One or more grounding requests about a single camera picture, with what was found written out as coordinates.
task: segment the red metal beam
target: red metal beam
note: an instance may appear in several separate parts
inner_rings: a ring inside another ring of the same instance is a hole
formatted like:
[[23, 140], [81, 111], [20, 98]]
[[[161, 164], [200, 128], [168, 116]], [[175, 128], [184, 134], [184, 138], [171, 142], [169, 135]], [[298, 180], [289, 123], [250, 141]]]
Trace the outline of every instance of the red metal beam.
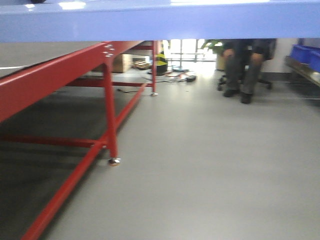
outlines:
[[102, 145], [95, 144], [89, 152], [85, 155], [82, 161], [77, 165], [75, 170], [63, 183], [61, 188], [56, 192], [53, 198], [49, 201], [47, 206], [42, 210], [40, 215], [36, 218], [27, 232], [23, 235], [21, 240], [36, 240], [45, 230], [47, 225], [50, 223], [58, 209], [70, 195], [76, 184], [79, 182], [81, 177], [85, 174], [91, 163], [94, 161], [96, 156], [99, 154]]
[[91, 148], [94, 144], [100, 143], [103, 146], [108, 146], [106, 141], [101, 142], [93, 139], [82, 138], [69, 138], [69, 137], [47, 137], [47, 136], [25, 136], [25, 135], [3, 135], [0, 136], [0, 140], [16, 143], [29, 143], [29, 144], [43, 144], [53, 146], [68, 146], [68, 147], [80, 147]]
[[[144, 83], [138, 82], [121, 82], [121, 81], [113, 81], [113, 86], [124, 86], [124, 87], [141, 87]], [[71, 87], [94, 87], [94, 88], [103, 88], [104, 82], [103, 79], [91, 79], [91, 78], [80, 78], [70, 82], [67, 86]], [[148, 83], [146, 87], [152, 87], [151, 83]]]
[[143, 45], [137, 45], [135, 47], [132, 48], [133, 50], [152, 50], [153, 46], [143, 46]]
[[147, 83], [143, 84], [138, 92], [134, 95], [134, 97], [127, 103], [127, 105], [123, 108], [123, 110], [119, 113], [119, 115], [116, 117], [116, 128], [120, 126], [122, 121], [126, 118], [128, 113], [131, 111], [131, 109], [134, 107], [134, 105], [139, 100], [141, 93], [145, 90], [145, 87], [147, 86]]

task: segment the office chair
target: office chair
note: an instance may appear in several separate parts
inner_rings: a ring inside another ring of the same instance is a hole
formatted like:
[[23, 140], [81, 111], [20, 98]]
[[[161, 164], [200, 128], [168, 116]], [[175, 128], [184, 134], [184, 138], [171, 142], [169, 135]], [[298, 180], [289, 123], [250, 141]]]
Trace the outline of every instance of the office chair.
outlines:
[[[268, 47], [268, 49], [266, 51], [266, 54], [264, 56], [264, 58], [265, 58], [264, 61], [273, 59], [274, 58], [274, 54], [275, 54], [275, 50], [276, 50], [276, 40], [272, 39], [270, 41], [269, 47]], [[245, 54], [245, 57], [243, 58], [243, 61], [241, 62], [241, 73], [240, 73], [240, 76], [239, 76], [240, 84], [242, 84], [242, 82], [243, 82], [243, 80], [245, 78], [246, 67], [249, 64], [251, 53], [252, 53], [251, 50], [245, 50], [243, 52], [243, 54]], [[222, 85], [225, 85], [226, 83], [227, 83], [226, 75], [224, 74], [219, 78], [219, 82], [217, 84], [217, 90], [218, 91], [222, 91], [223, 90]], [[266, 84], [267, 85], [266, 88], [269, 89], [269, 90], [271, 90], [272, 87], [273, 87], [272, 82], [262, 79], [261, 76], [258, 79], [258, 83]]]

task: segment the gray floor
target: gray floor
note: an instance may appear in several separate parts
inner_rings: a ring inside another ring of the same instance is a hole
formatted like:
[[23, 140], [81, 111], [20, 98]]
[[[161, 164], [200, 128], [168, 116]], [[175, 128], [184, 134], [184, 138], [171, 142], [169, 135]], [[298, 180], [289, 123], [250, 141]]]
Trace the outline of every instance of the gray floor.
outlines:
[[[156, 97], [146, 89], [118, 133], [121, 165], [107, 166], [108, 153], [98, 157], [43, 240], [320, 239], [319, 108], [283, 79], [271, 91], [259, 84], [253, 103], [241, 104], [216, 91], [207, 65], [196, 72], [194, 83], [159, 83]], [[59, 96], [85, 96], [68, 109], [83, 112], [85, 104], [92, 116], [84, 124], [92, 132], [77, 123], [61, 134], [95, 137], [103, 108], [91, 106], [103, 103], [101, 90], [66, 88], [42, 106], [53, 101], [57, 109]], [[118, 105], [130, 96], [117, 92]], [[2, 132], [14, 128], [4, 124]]]

